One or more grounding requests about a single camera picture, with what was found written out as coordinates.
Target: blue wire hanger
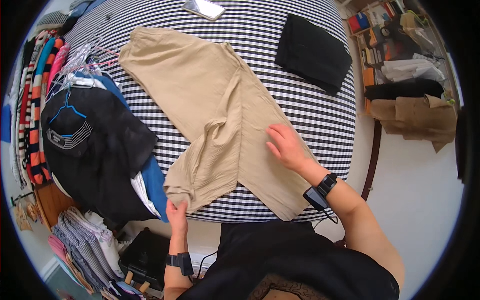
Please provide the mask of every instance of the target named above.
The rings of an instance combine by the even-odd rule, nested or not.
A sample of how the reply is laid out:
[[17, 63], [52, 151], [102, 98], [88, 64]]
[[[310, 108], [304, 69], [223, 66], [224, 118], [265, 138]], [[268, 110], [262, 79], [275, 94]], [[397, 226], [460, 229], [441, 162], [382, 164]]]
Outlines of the blue wire hanger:
[[[86, 115], [78, 112], [75, 107], [73, 105], [68, 105], [68, 98], [70, 98], [70, 84], [68, 86], [68, 90], [67, 90], [67, 94], [65, 95], [65, 105], [62, 106], [59, 111], [57, 112], [57, 114], [50, 120], [50, 122], [48, 122], [49, 124], [51, 124], [53, 122], [53, 120], [55, 120], [56, 117], [58, 117], [58, 115], [60, 114], [60, 111], [64, 108], [71, 108], [73, 109], [73, 112], [76, 113], [77, 115], [79, 115], [80, 117], [86, 119]], [[72, 136], [71, 134], [63, 134], [62, 136]]]

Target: pink clothing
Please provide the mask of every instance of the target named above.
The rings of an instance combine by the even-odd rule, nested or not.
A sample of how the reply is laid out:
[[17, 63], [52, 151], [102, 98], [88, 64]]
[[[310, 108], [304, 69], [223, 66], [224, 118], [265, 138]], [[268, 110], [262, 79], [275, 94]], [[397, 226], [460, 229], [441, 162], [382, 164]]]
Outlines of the pink clothing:
[[52, 83], [53, 78], [60, 72], [65, 60], [67, 59], [68, 51], [70, 51], [70, 45], [65, 43], [60, 50], [58, 51], [57, 55], [55, 56], [55, 60], [53, 61], [52, 68], [50, 70], [50, 75], [48, 76], [47, 81], [47, 94], [50, 90], [50, 84]]
[[52, 248], [53, 253], [55, 253], [61, 260], [67, 263], [67, 257], [65, 253], [67, 253], [67, 248], [65, 245], [54, 235], [48, 236], [48, 244], [50, 248]]

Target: wooden handle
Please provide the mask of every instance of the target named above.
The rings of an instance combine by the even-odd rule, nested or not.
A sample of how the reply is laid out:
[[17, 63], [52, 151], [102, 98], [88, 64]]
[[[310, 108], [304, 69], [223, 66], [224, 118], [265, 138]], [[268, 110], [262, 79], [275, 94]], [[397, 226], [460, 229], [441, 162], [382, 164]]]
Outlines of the wooden handle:
[[145, 293], [145, 290], [150, 286], [150, 282], [145, 281], [144, 284], [138, 289], [139, 292]]
[[132, 278], [133, 278], [132, 271], [128, 271], [127, 277], [125, 277], [125, 283], [130, 285], [130, 283], [132, 282]]

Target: beige pants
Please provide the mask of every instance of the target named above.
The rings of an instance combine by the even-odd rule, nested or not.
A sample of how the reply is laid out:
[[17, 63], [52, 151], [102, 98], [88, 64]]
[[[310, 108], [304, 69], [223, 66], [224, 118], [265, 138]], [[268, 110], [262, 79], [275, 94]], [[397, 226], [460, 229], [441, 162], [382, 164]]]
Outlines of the beige pants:
[[302, 194], [309, 184], [265, 145], [269, 124], [292, 125], [228, 43], [137, 27], [119, 62], [191, 142], [165, 179], [173, 203], [187, 200], [192, 213], [233, 191], [238, 181], [282, 220], [308, 206]]

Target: clothing label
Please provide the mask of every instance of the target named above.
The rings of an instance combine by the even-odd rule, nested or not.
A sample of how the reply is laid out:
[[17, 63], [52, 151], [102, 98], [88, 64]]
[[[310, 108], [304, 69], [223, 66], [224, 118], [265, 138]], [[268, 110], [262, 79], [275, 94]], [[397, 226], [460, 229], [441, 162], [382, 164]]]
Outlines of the clothing label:
[[[30, 111], [35, 112], [35, 103], [32, 103], [32, 108], [30, 109]], [[35, 126], [35, 118], [33, 116], [31, 116], [30, 117], [30, 128], [33, 129], [34, 126]]]
[[53, 131], [50, 131], [50, 140], [54, 143], [57, 143], [61, 146], [65, 145], [65, 140], [62, 139], [61, 137], [55, 135]]

